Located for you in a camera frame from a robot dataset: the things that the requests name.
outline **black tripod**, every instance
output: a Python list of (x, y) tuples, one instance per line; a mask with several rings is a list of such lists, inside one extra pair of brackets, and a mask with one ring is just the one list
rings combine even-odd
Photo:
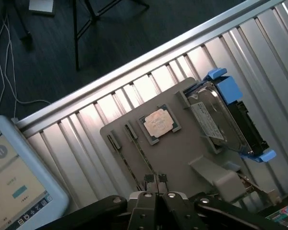
[[(116, 4), (120, 3), (122, 0), (113, 0), (109, 4), (107, 4), (105, 7), (103, 7), (101, 10), (99, 10), (97, 13), (94, 12), (91, 3), (89, 0), (84, 0), (85, 5), (88, 9), (88, 11), (91, 14), (91, 18), (84, 24), (84, 26), (78, 31), (78, 25), (77, 25), (77, 0), (72, 0), (72, 12), (73, 12), (73, 32), (74, 32), (74, 42), (75, 42), (75, 61), (76, 61), (76, 69), (79, 70), (79, 54), (78, 54), (78, 41), (81, 38), (81, 36), (86, 32), (88, 27), (96, 22), (101, 15), (103, 15), (105, 12), (110, 10), (112, 7), (114, 7)], [(149, 8), (149, 5), (142, 2), (141, 0), (132, 0), (142, 6), (145, 6), (146, 8)]]

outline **dark carpet floor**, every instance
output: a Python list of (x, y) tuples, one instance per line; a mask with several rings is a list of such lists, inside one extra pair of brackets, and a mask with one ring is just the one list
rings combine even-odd
[[(147, 11), (124, 0), (104, 14), (79, 41), (79, 72), (74, 63), (72, 1), (55, 0), (54, 17), (30, 13), (28, 0), (16, 2), (33, 38), (33, 49), (27, 49), (11, 28), (19, 100), (54, 102), (243, 0), (145, 0), (151, 6)], [(91, 0), (95, 9), (108, 2)], [(78, 15), (79, 24), (89, 18), (82, 4), (78, 4)], [(0, 40), (3, 66), (7, 41), (5, 33)], [(7, 76), (13, 77), (11, 58)], [(2, 88), (0, 74), (0, 94)], [(44, 106), (45, 103), (17, 105), (16, 116), (24, 118)], [(14, 100), (7, 86), (0, 114), (12, 117), (13, 111)]]

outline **corrugated metal panel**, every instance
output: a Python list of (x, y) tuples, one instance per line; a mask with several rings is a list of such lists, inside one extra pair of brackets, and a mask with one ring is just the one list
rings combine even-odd
[[(102, 126), (187, 77), (203, 79), (215, 67), (235, 78), (251, 118), (277, 151), (267, 164), (245, 161), (252, 177), (266, 190), (288, 193), (288, 0), (259, 2), (243, 3), (228, 17), (212, 20), (211, 30), (199, 26), (193, 30), (197, 36), (187, 32), (143, 65), (122, 67), (100, 85), (57, 102), (59, 109), (54, 105), (18, 124), (71, 194), (71, 210), (132, 192), (99, 133)], [(247, 199), (256, 210), (259, 198)]]

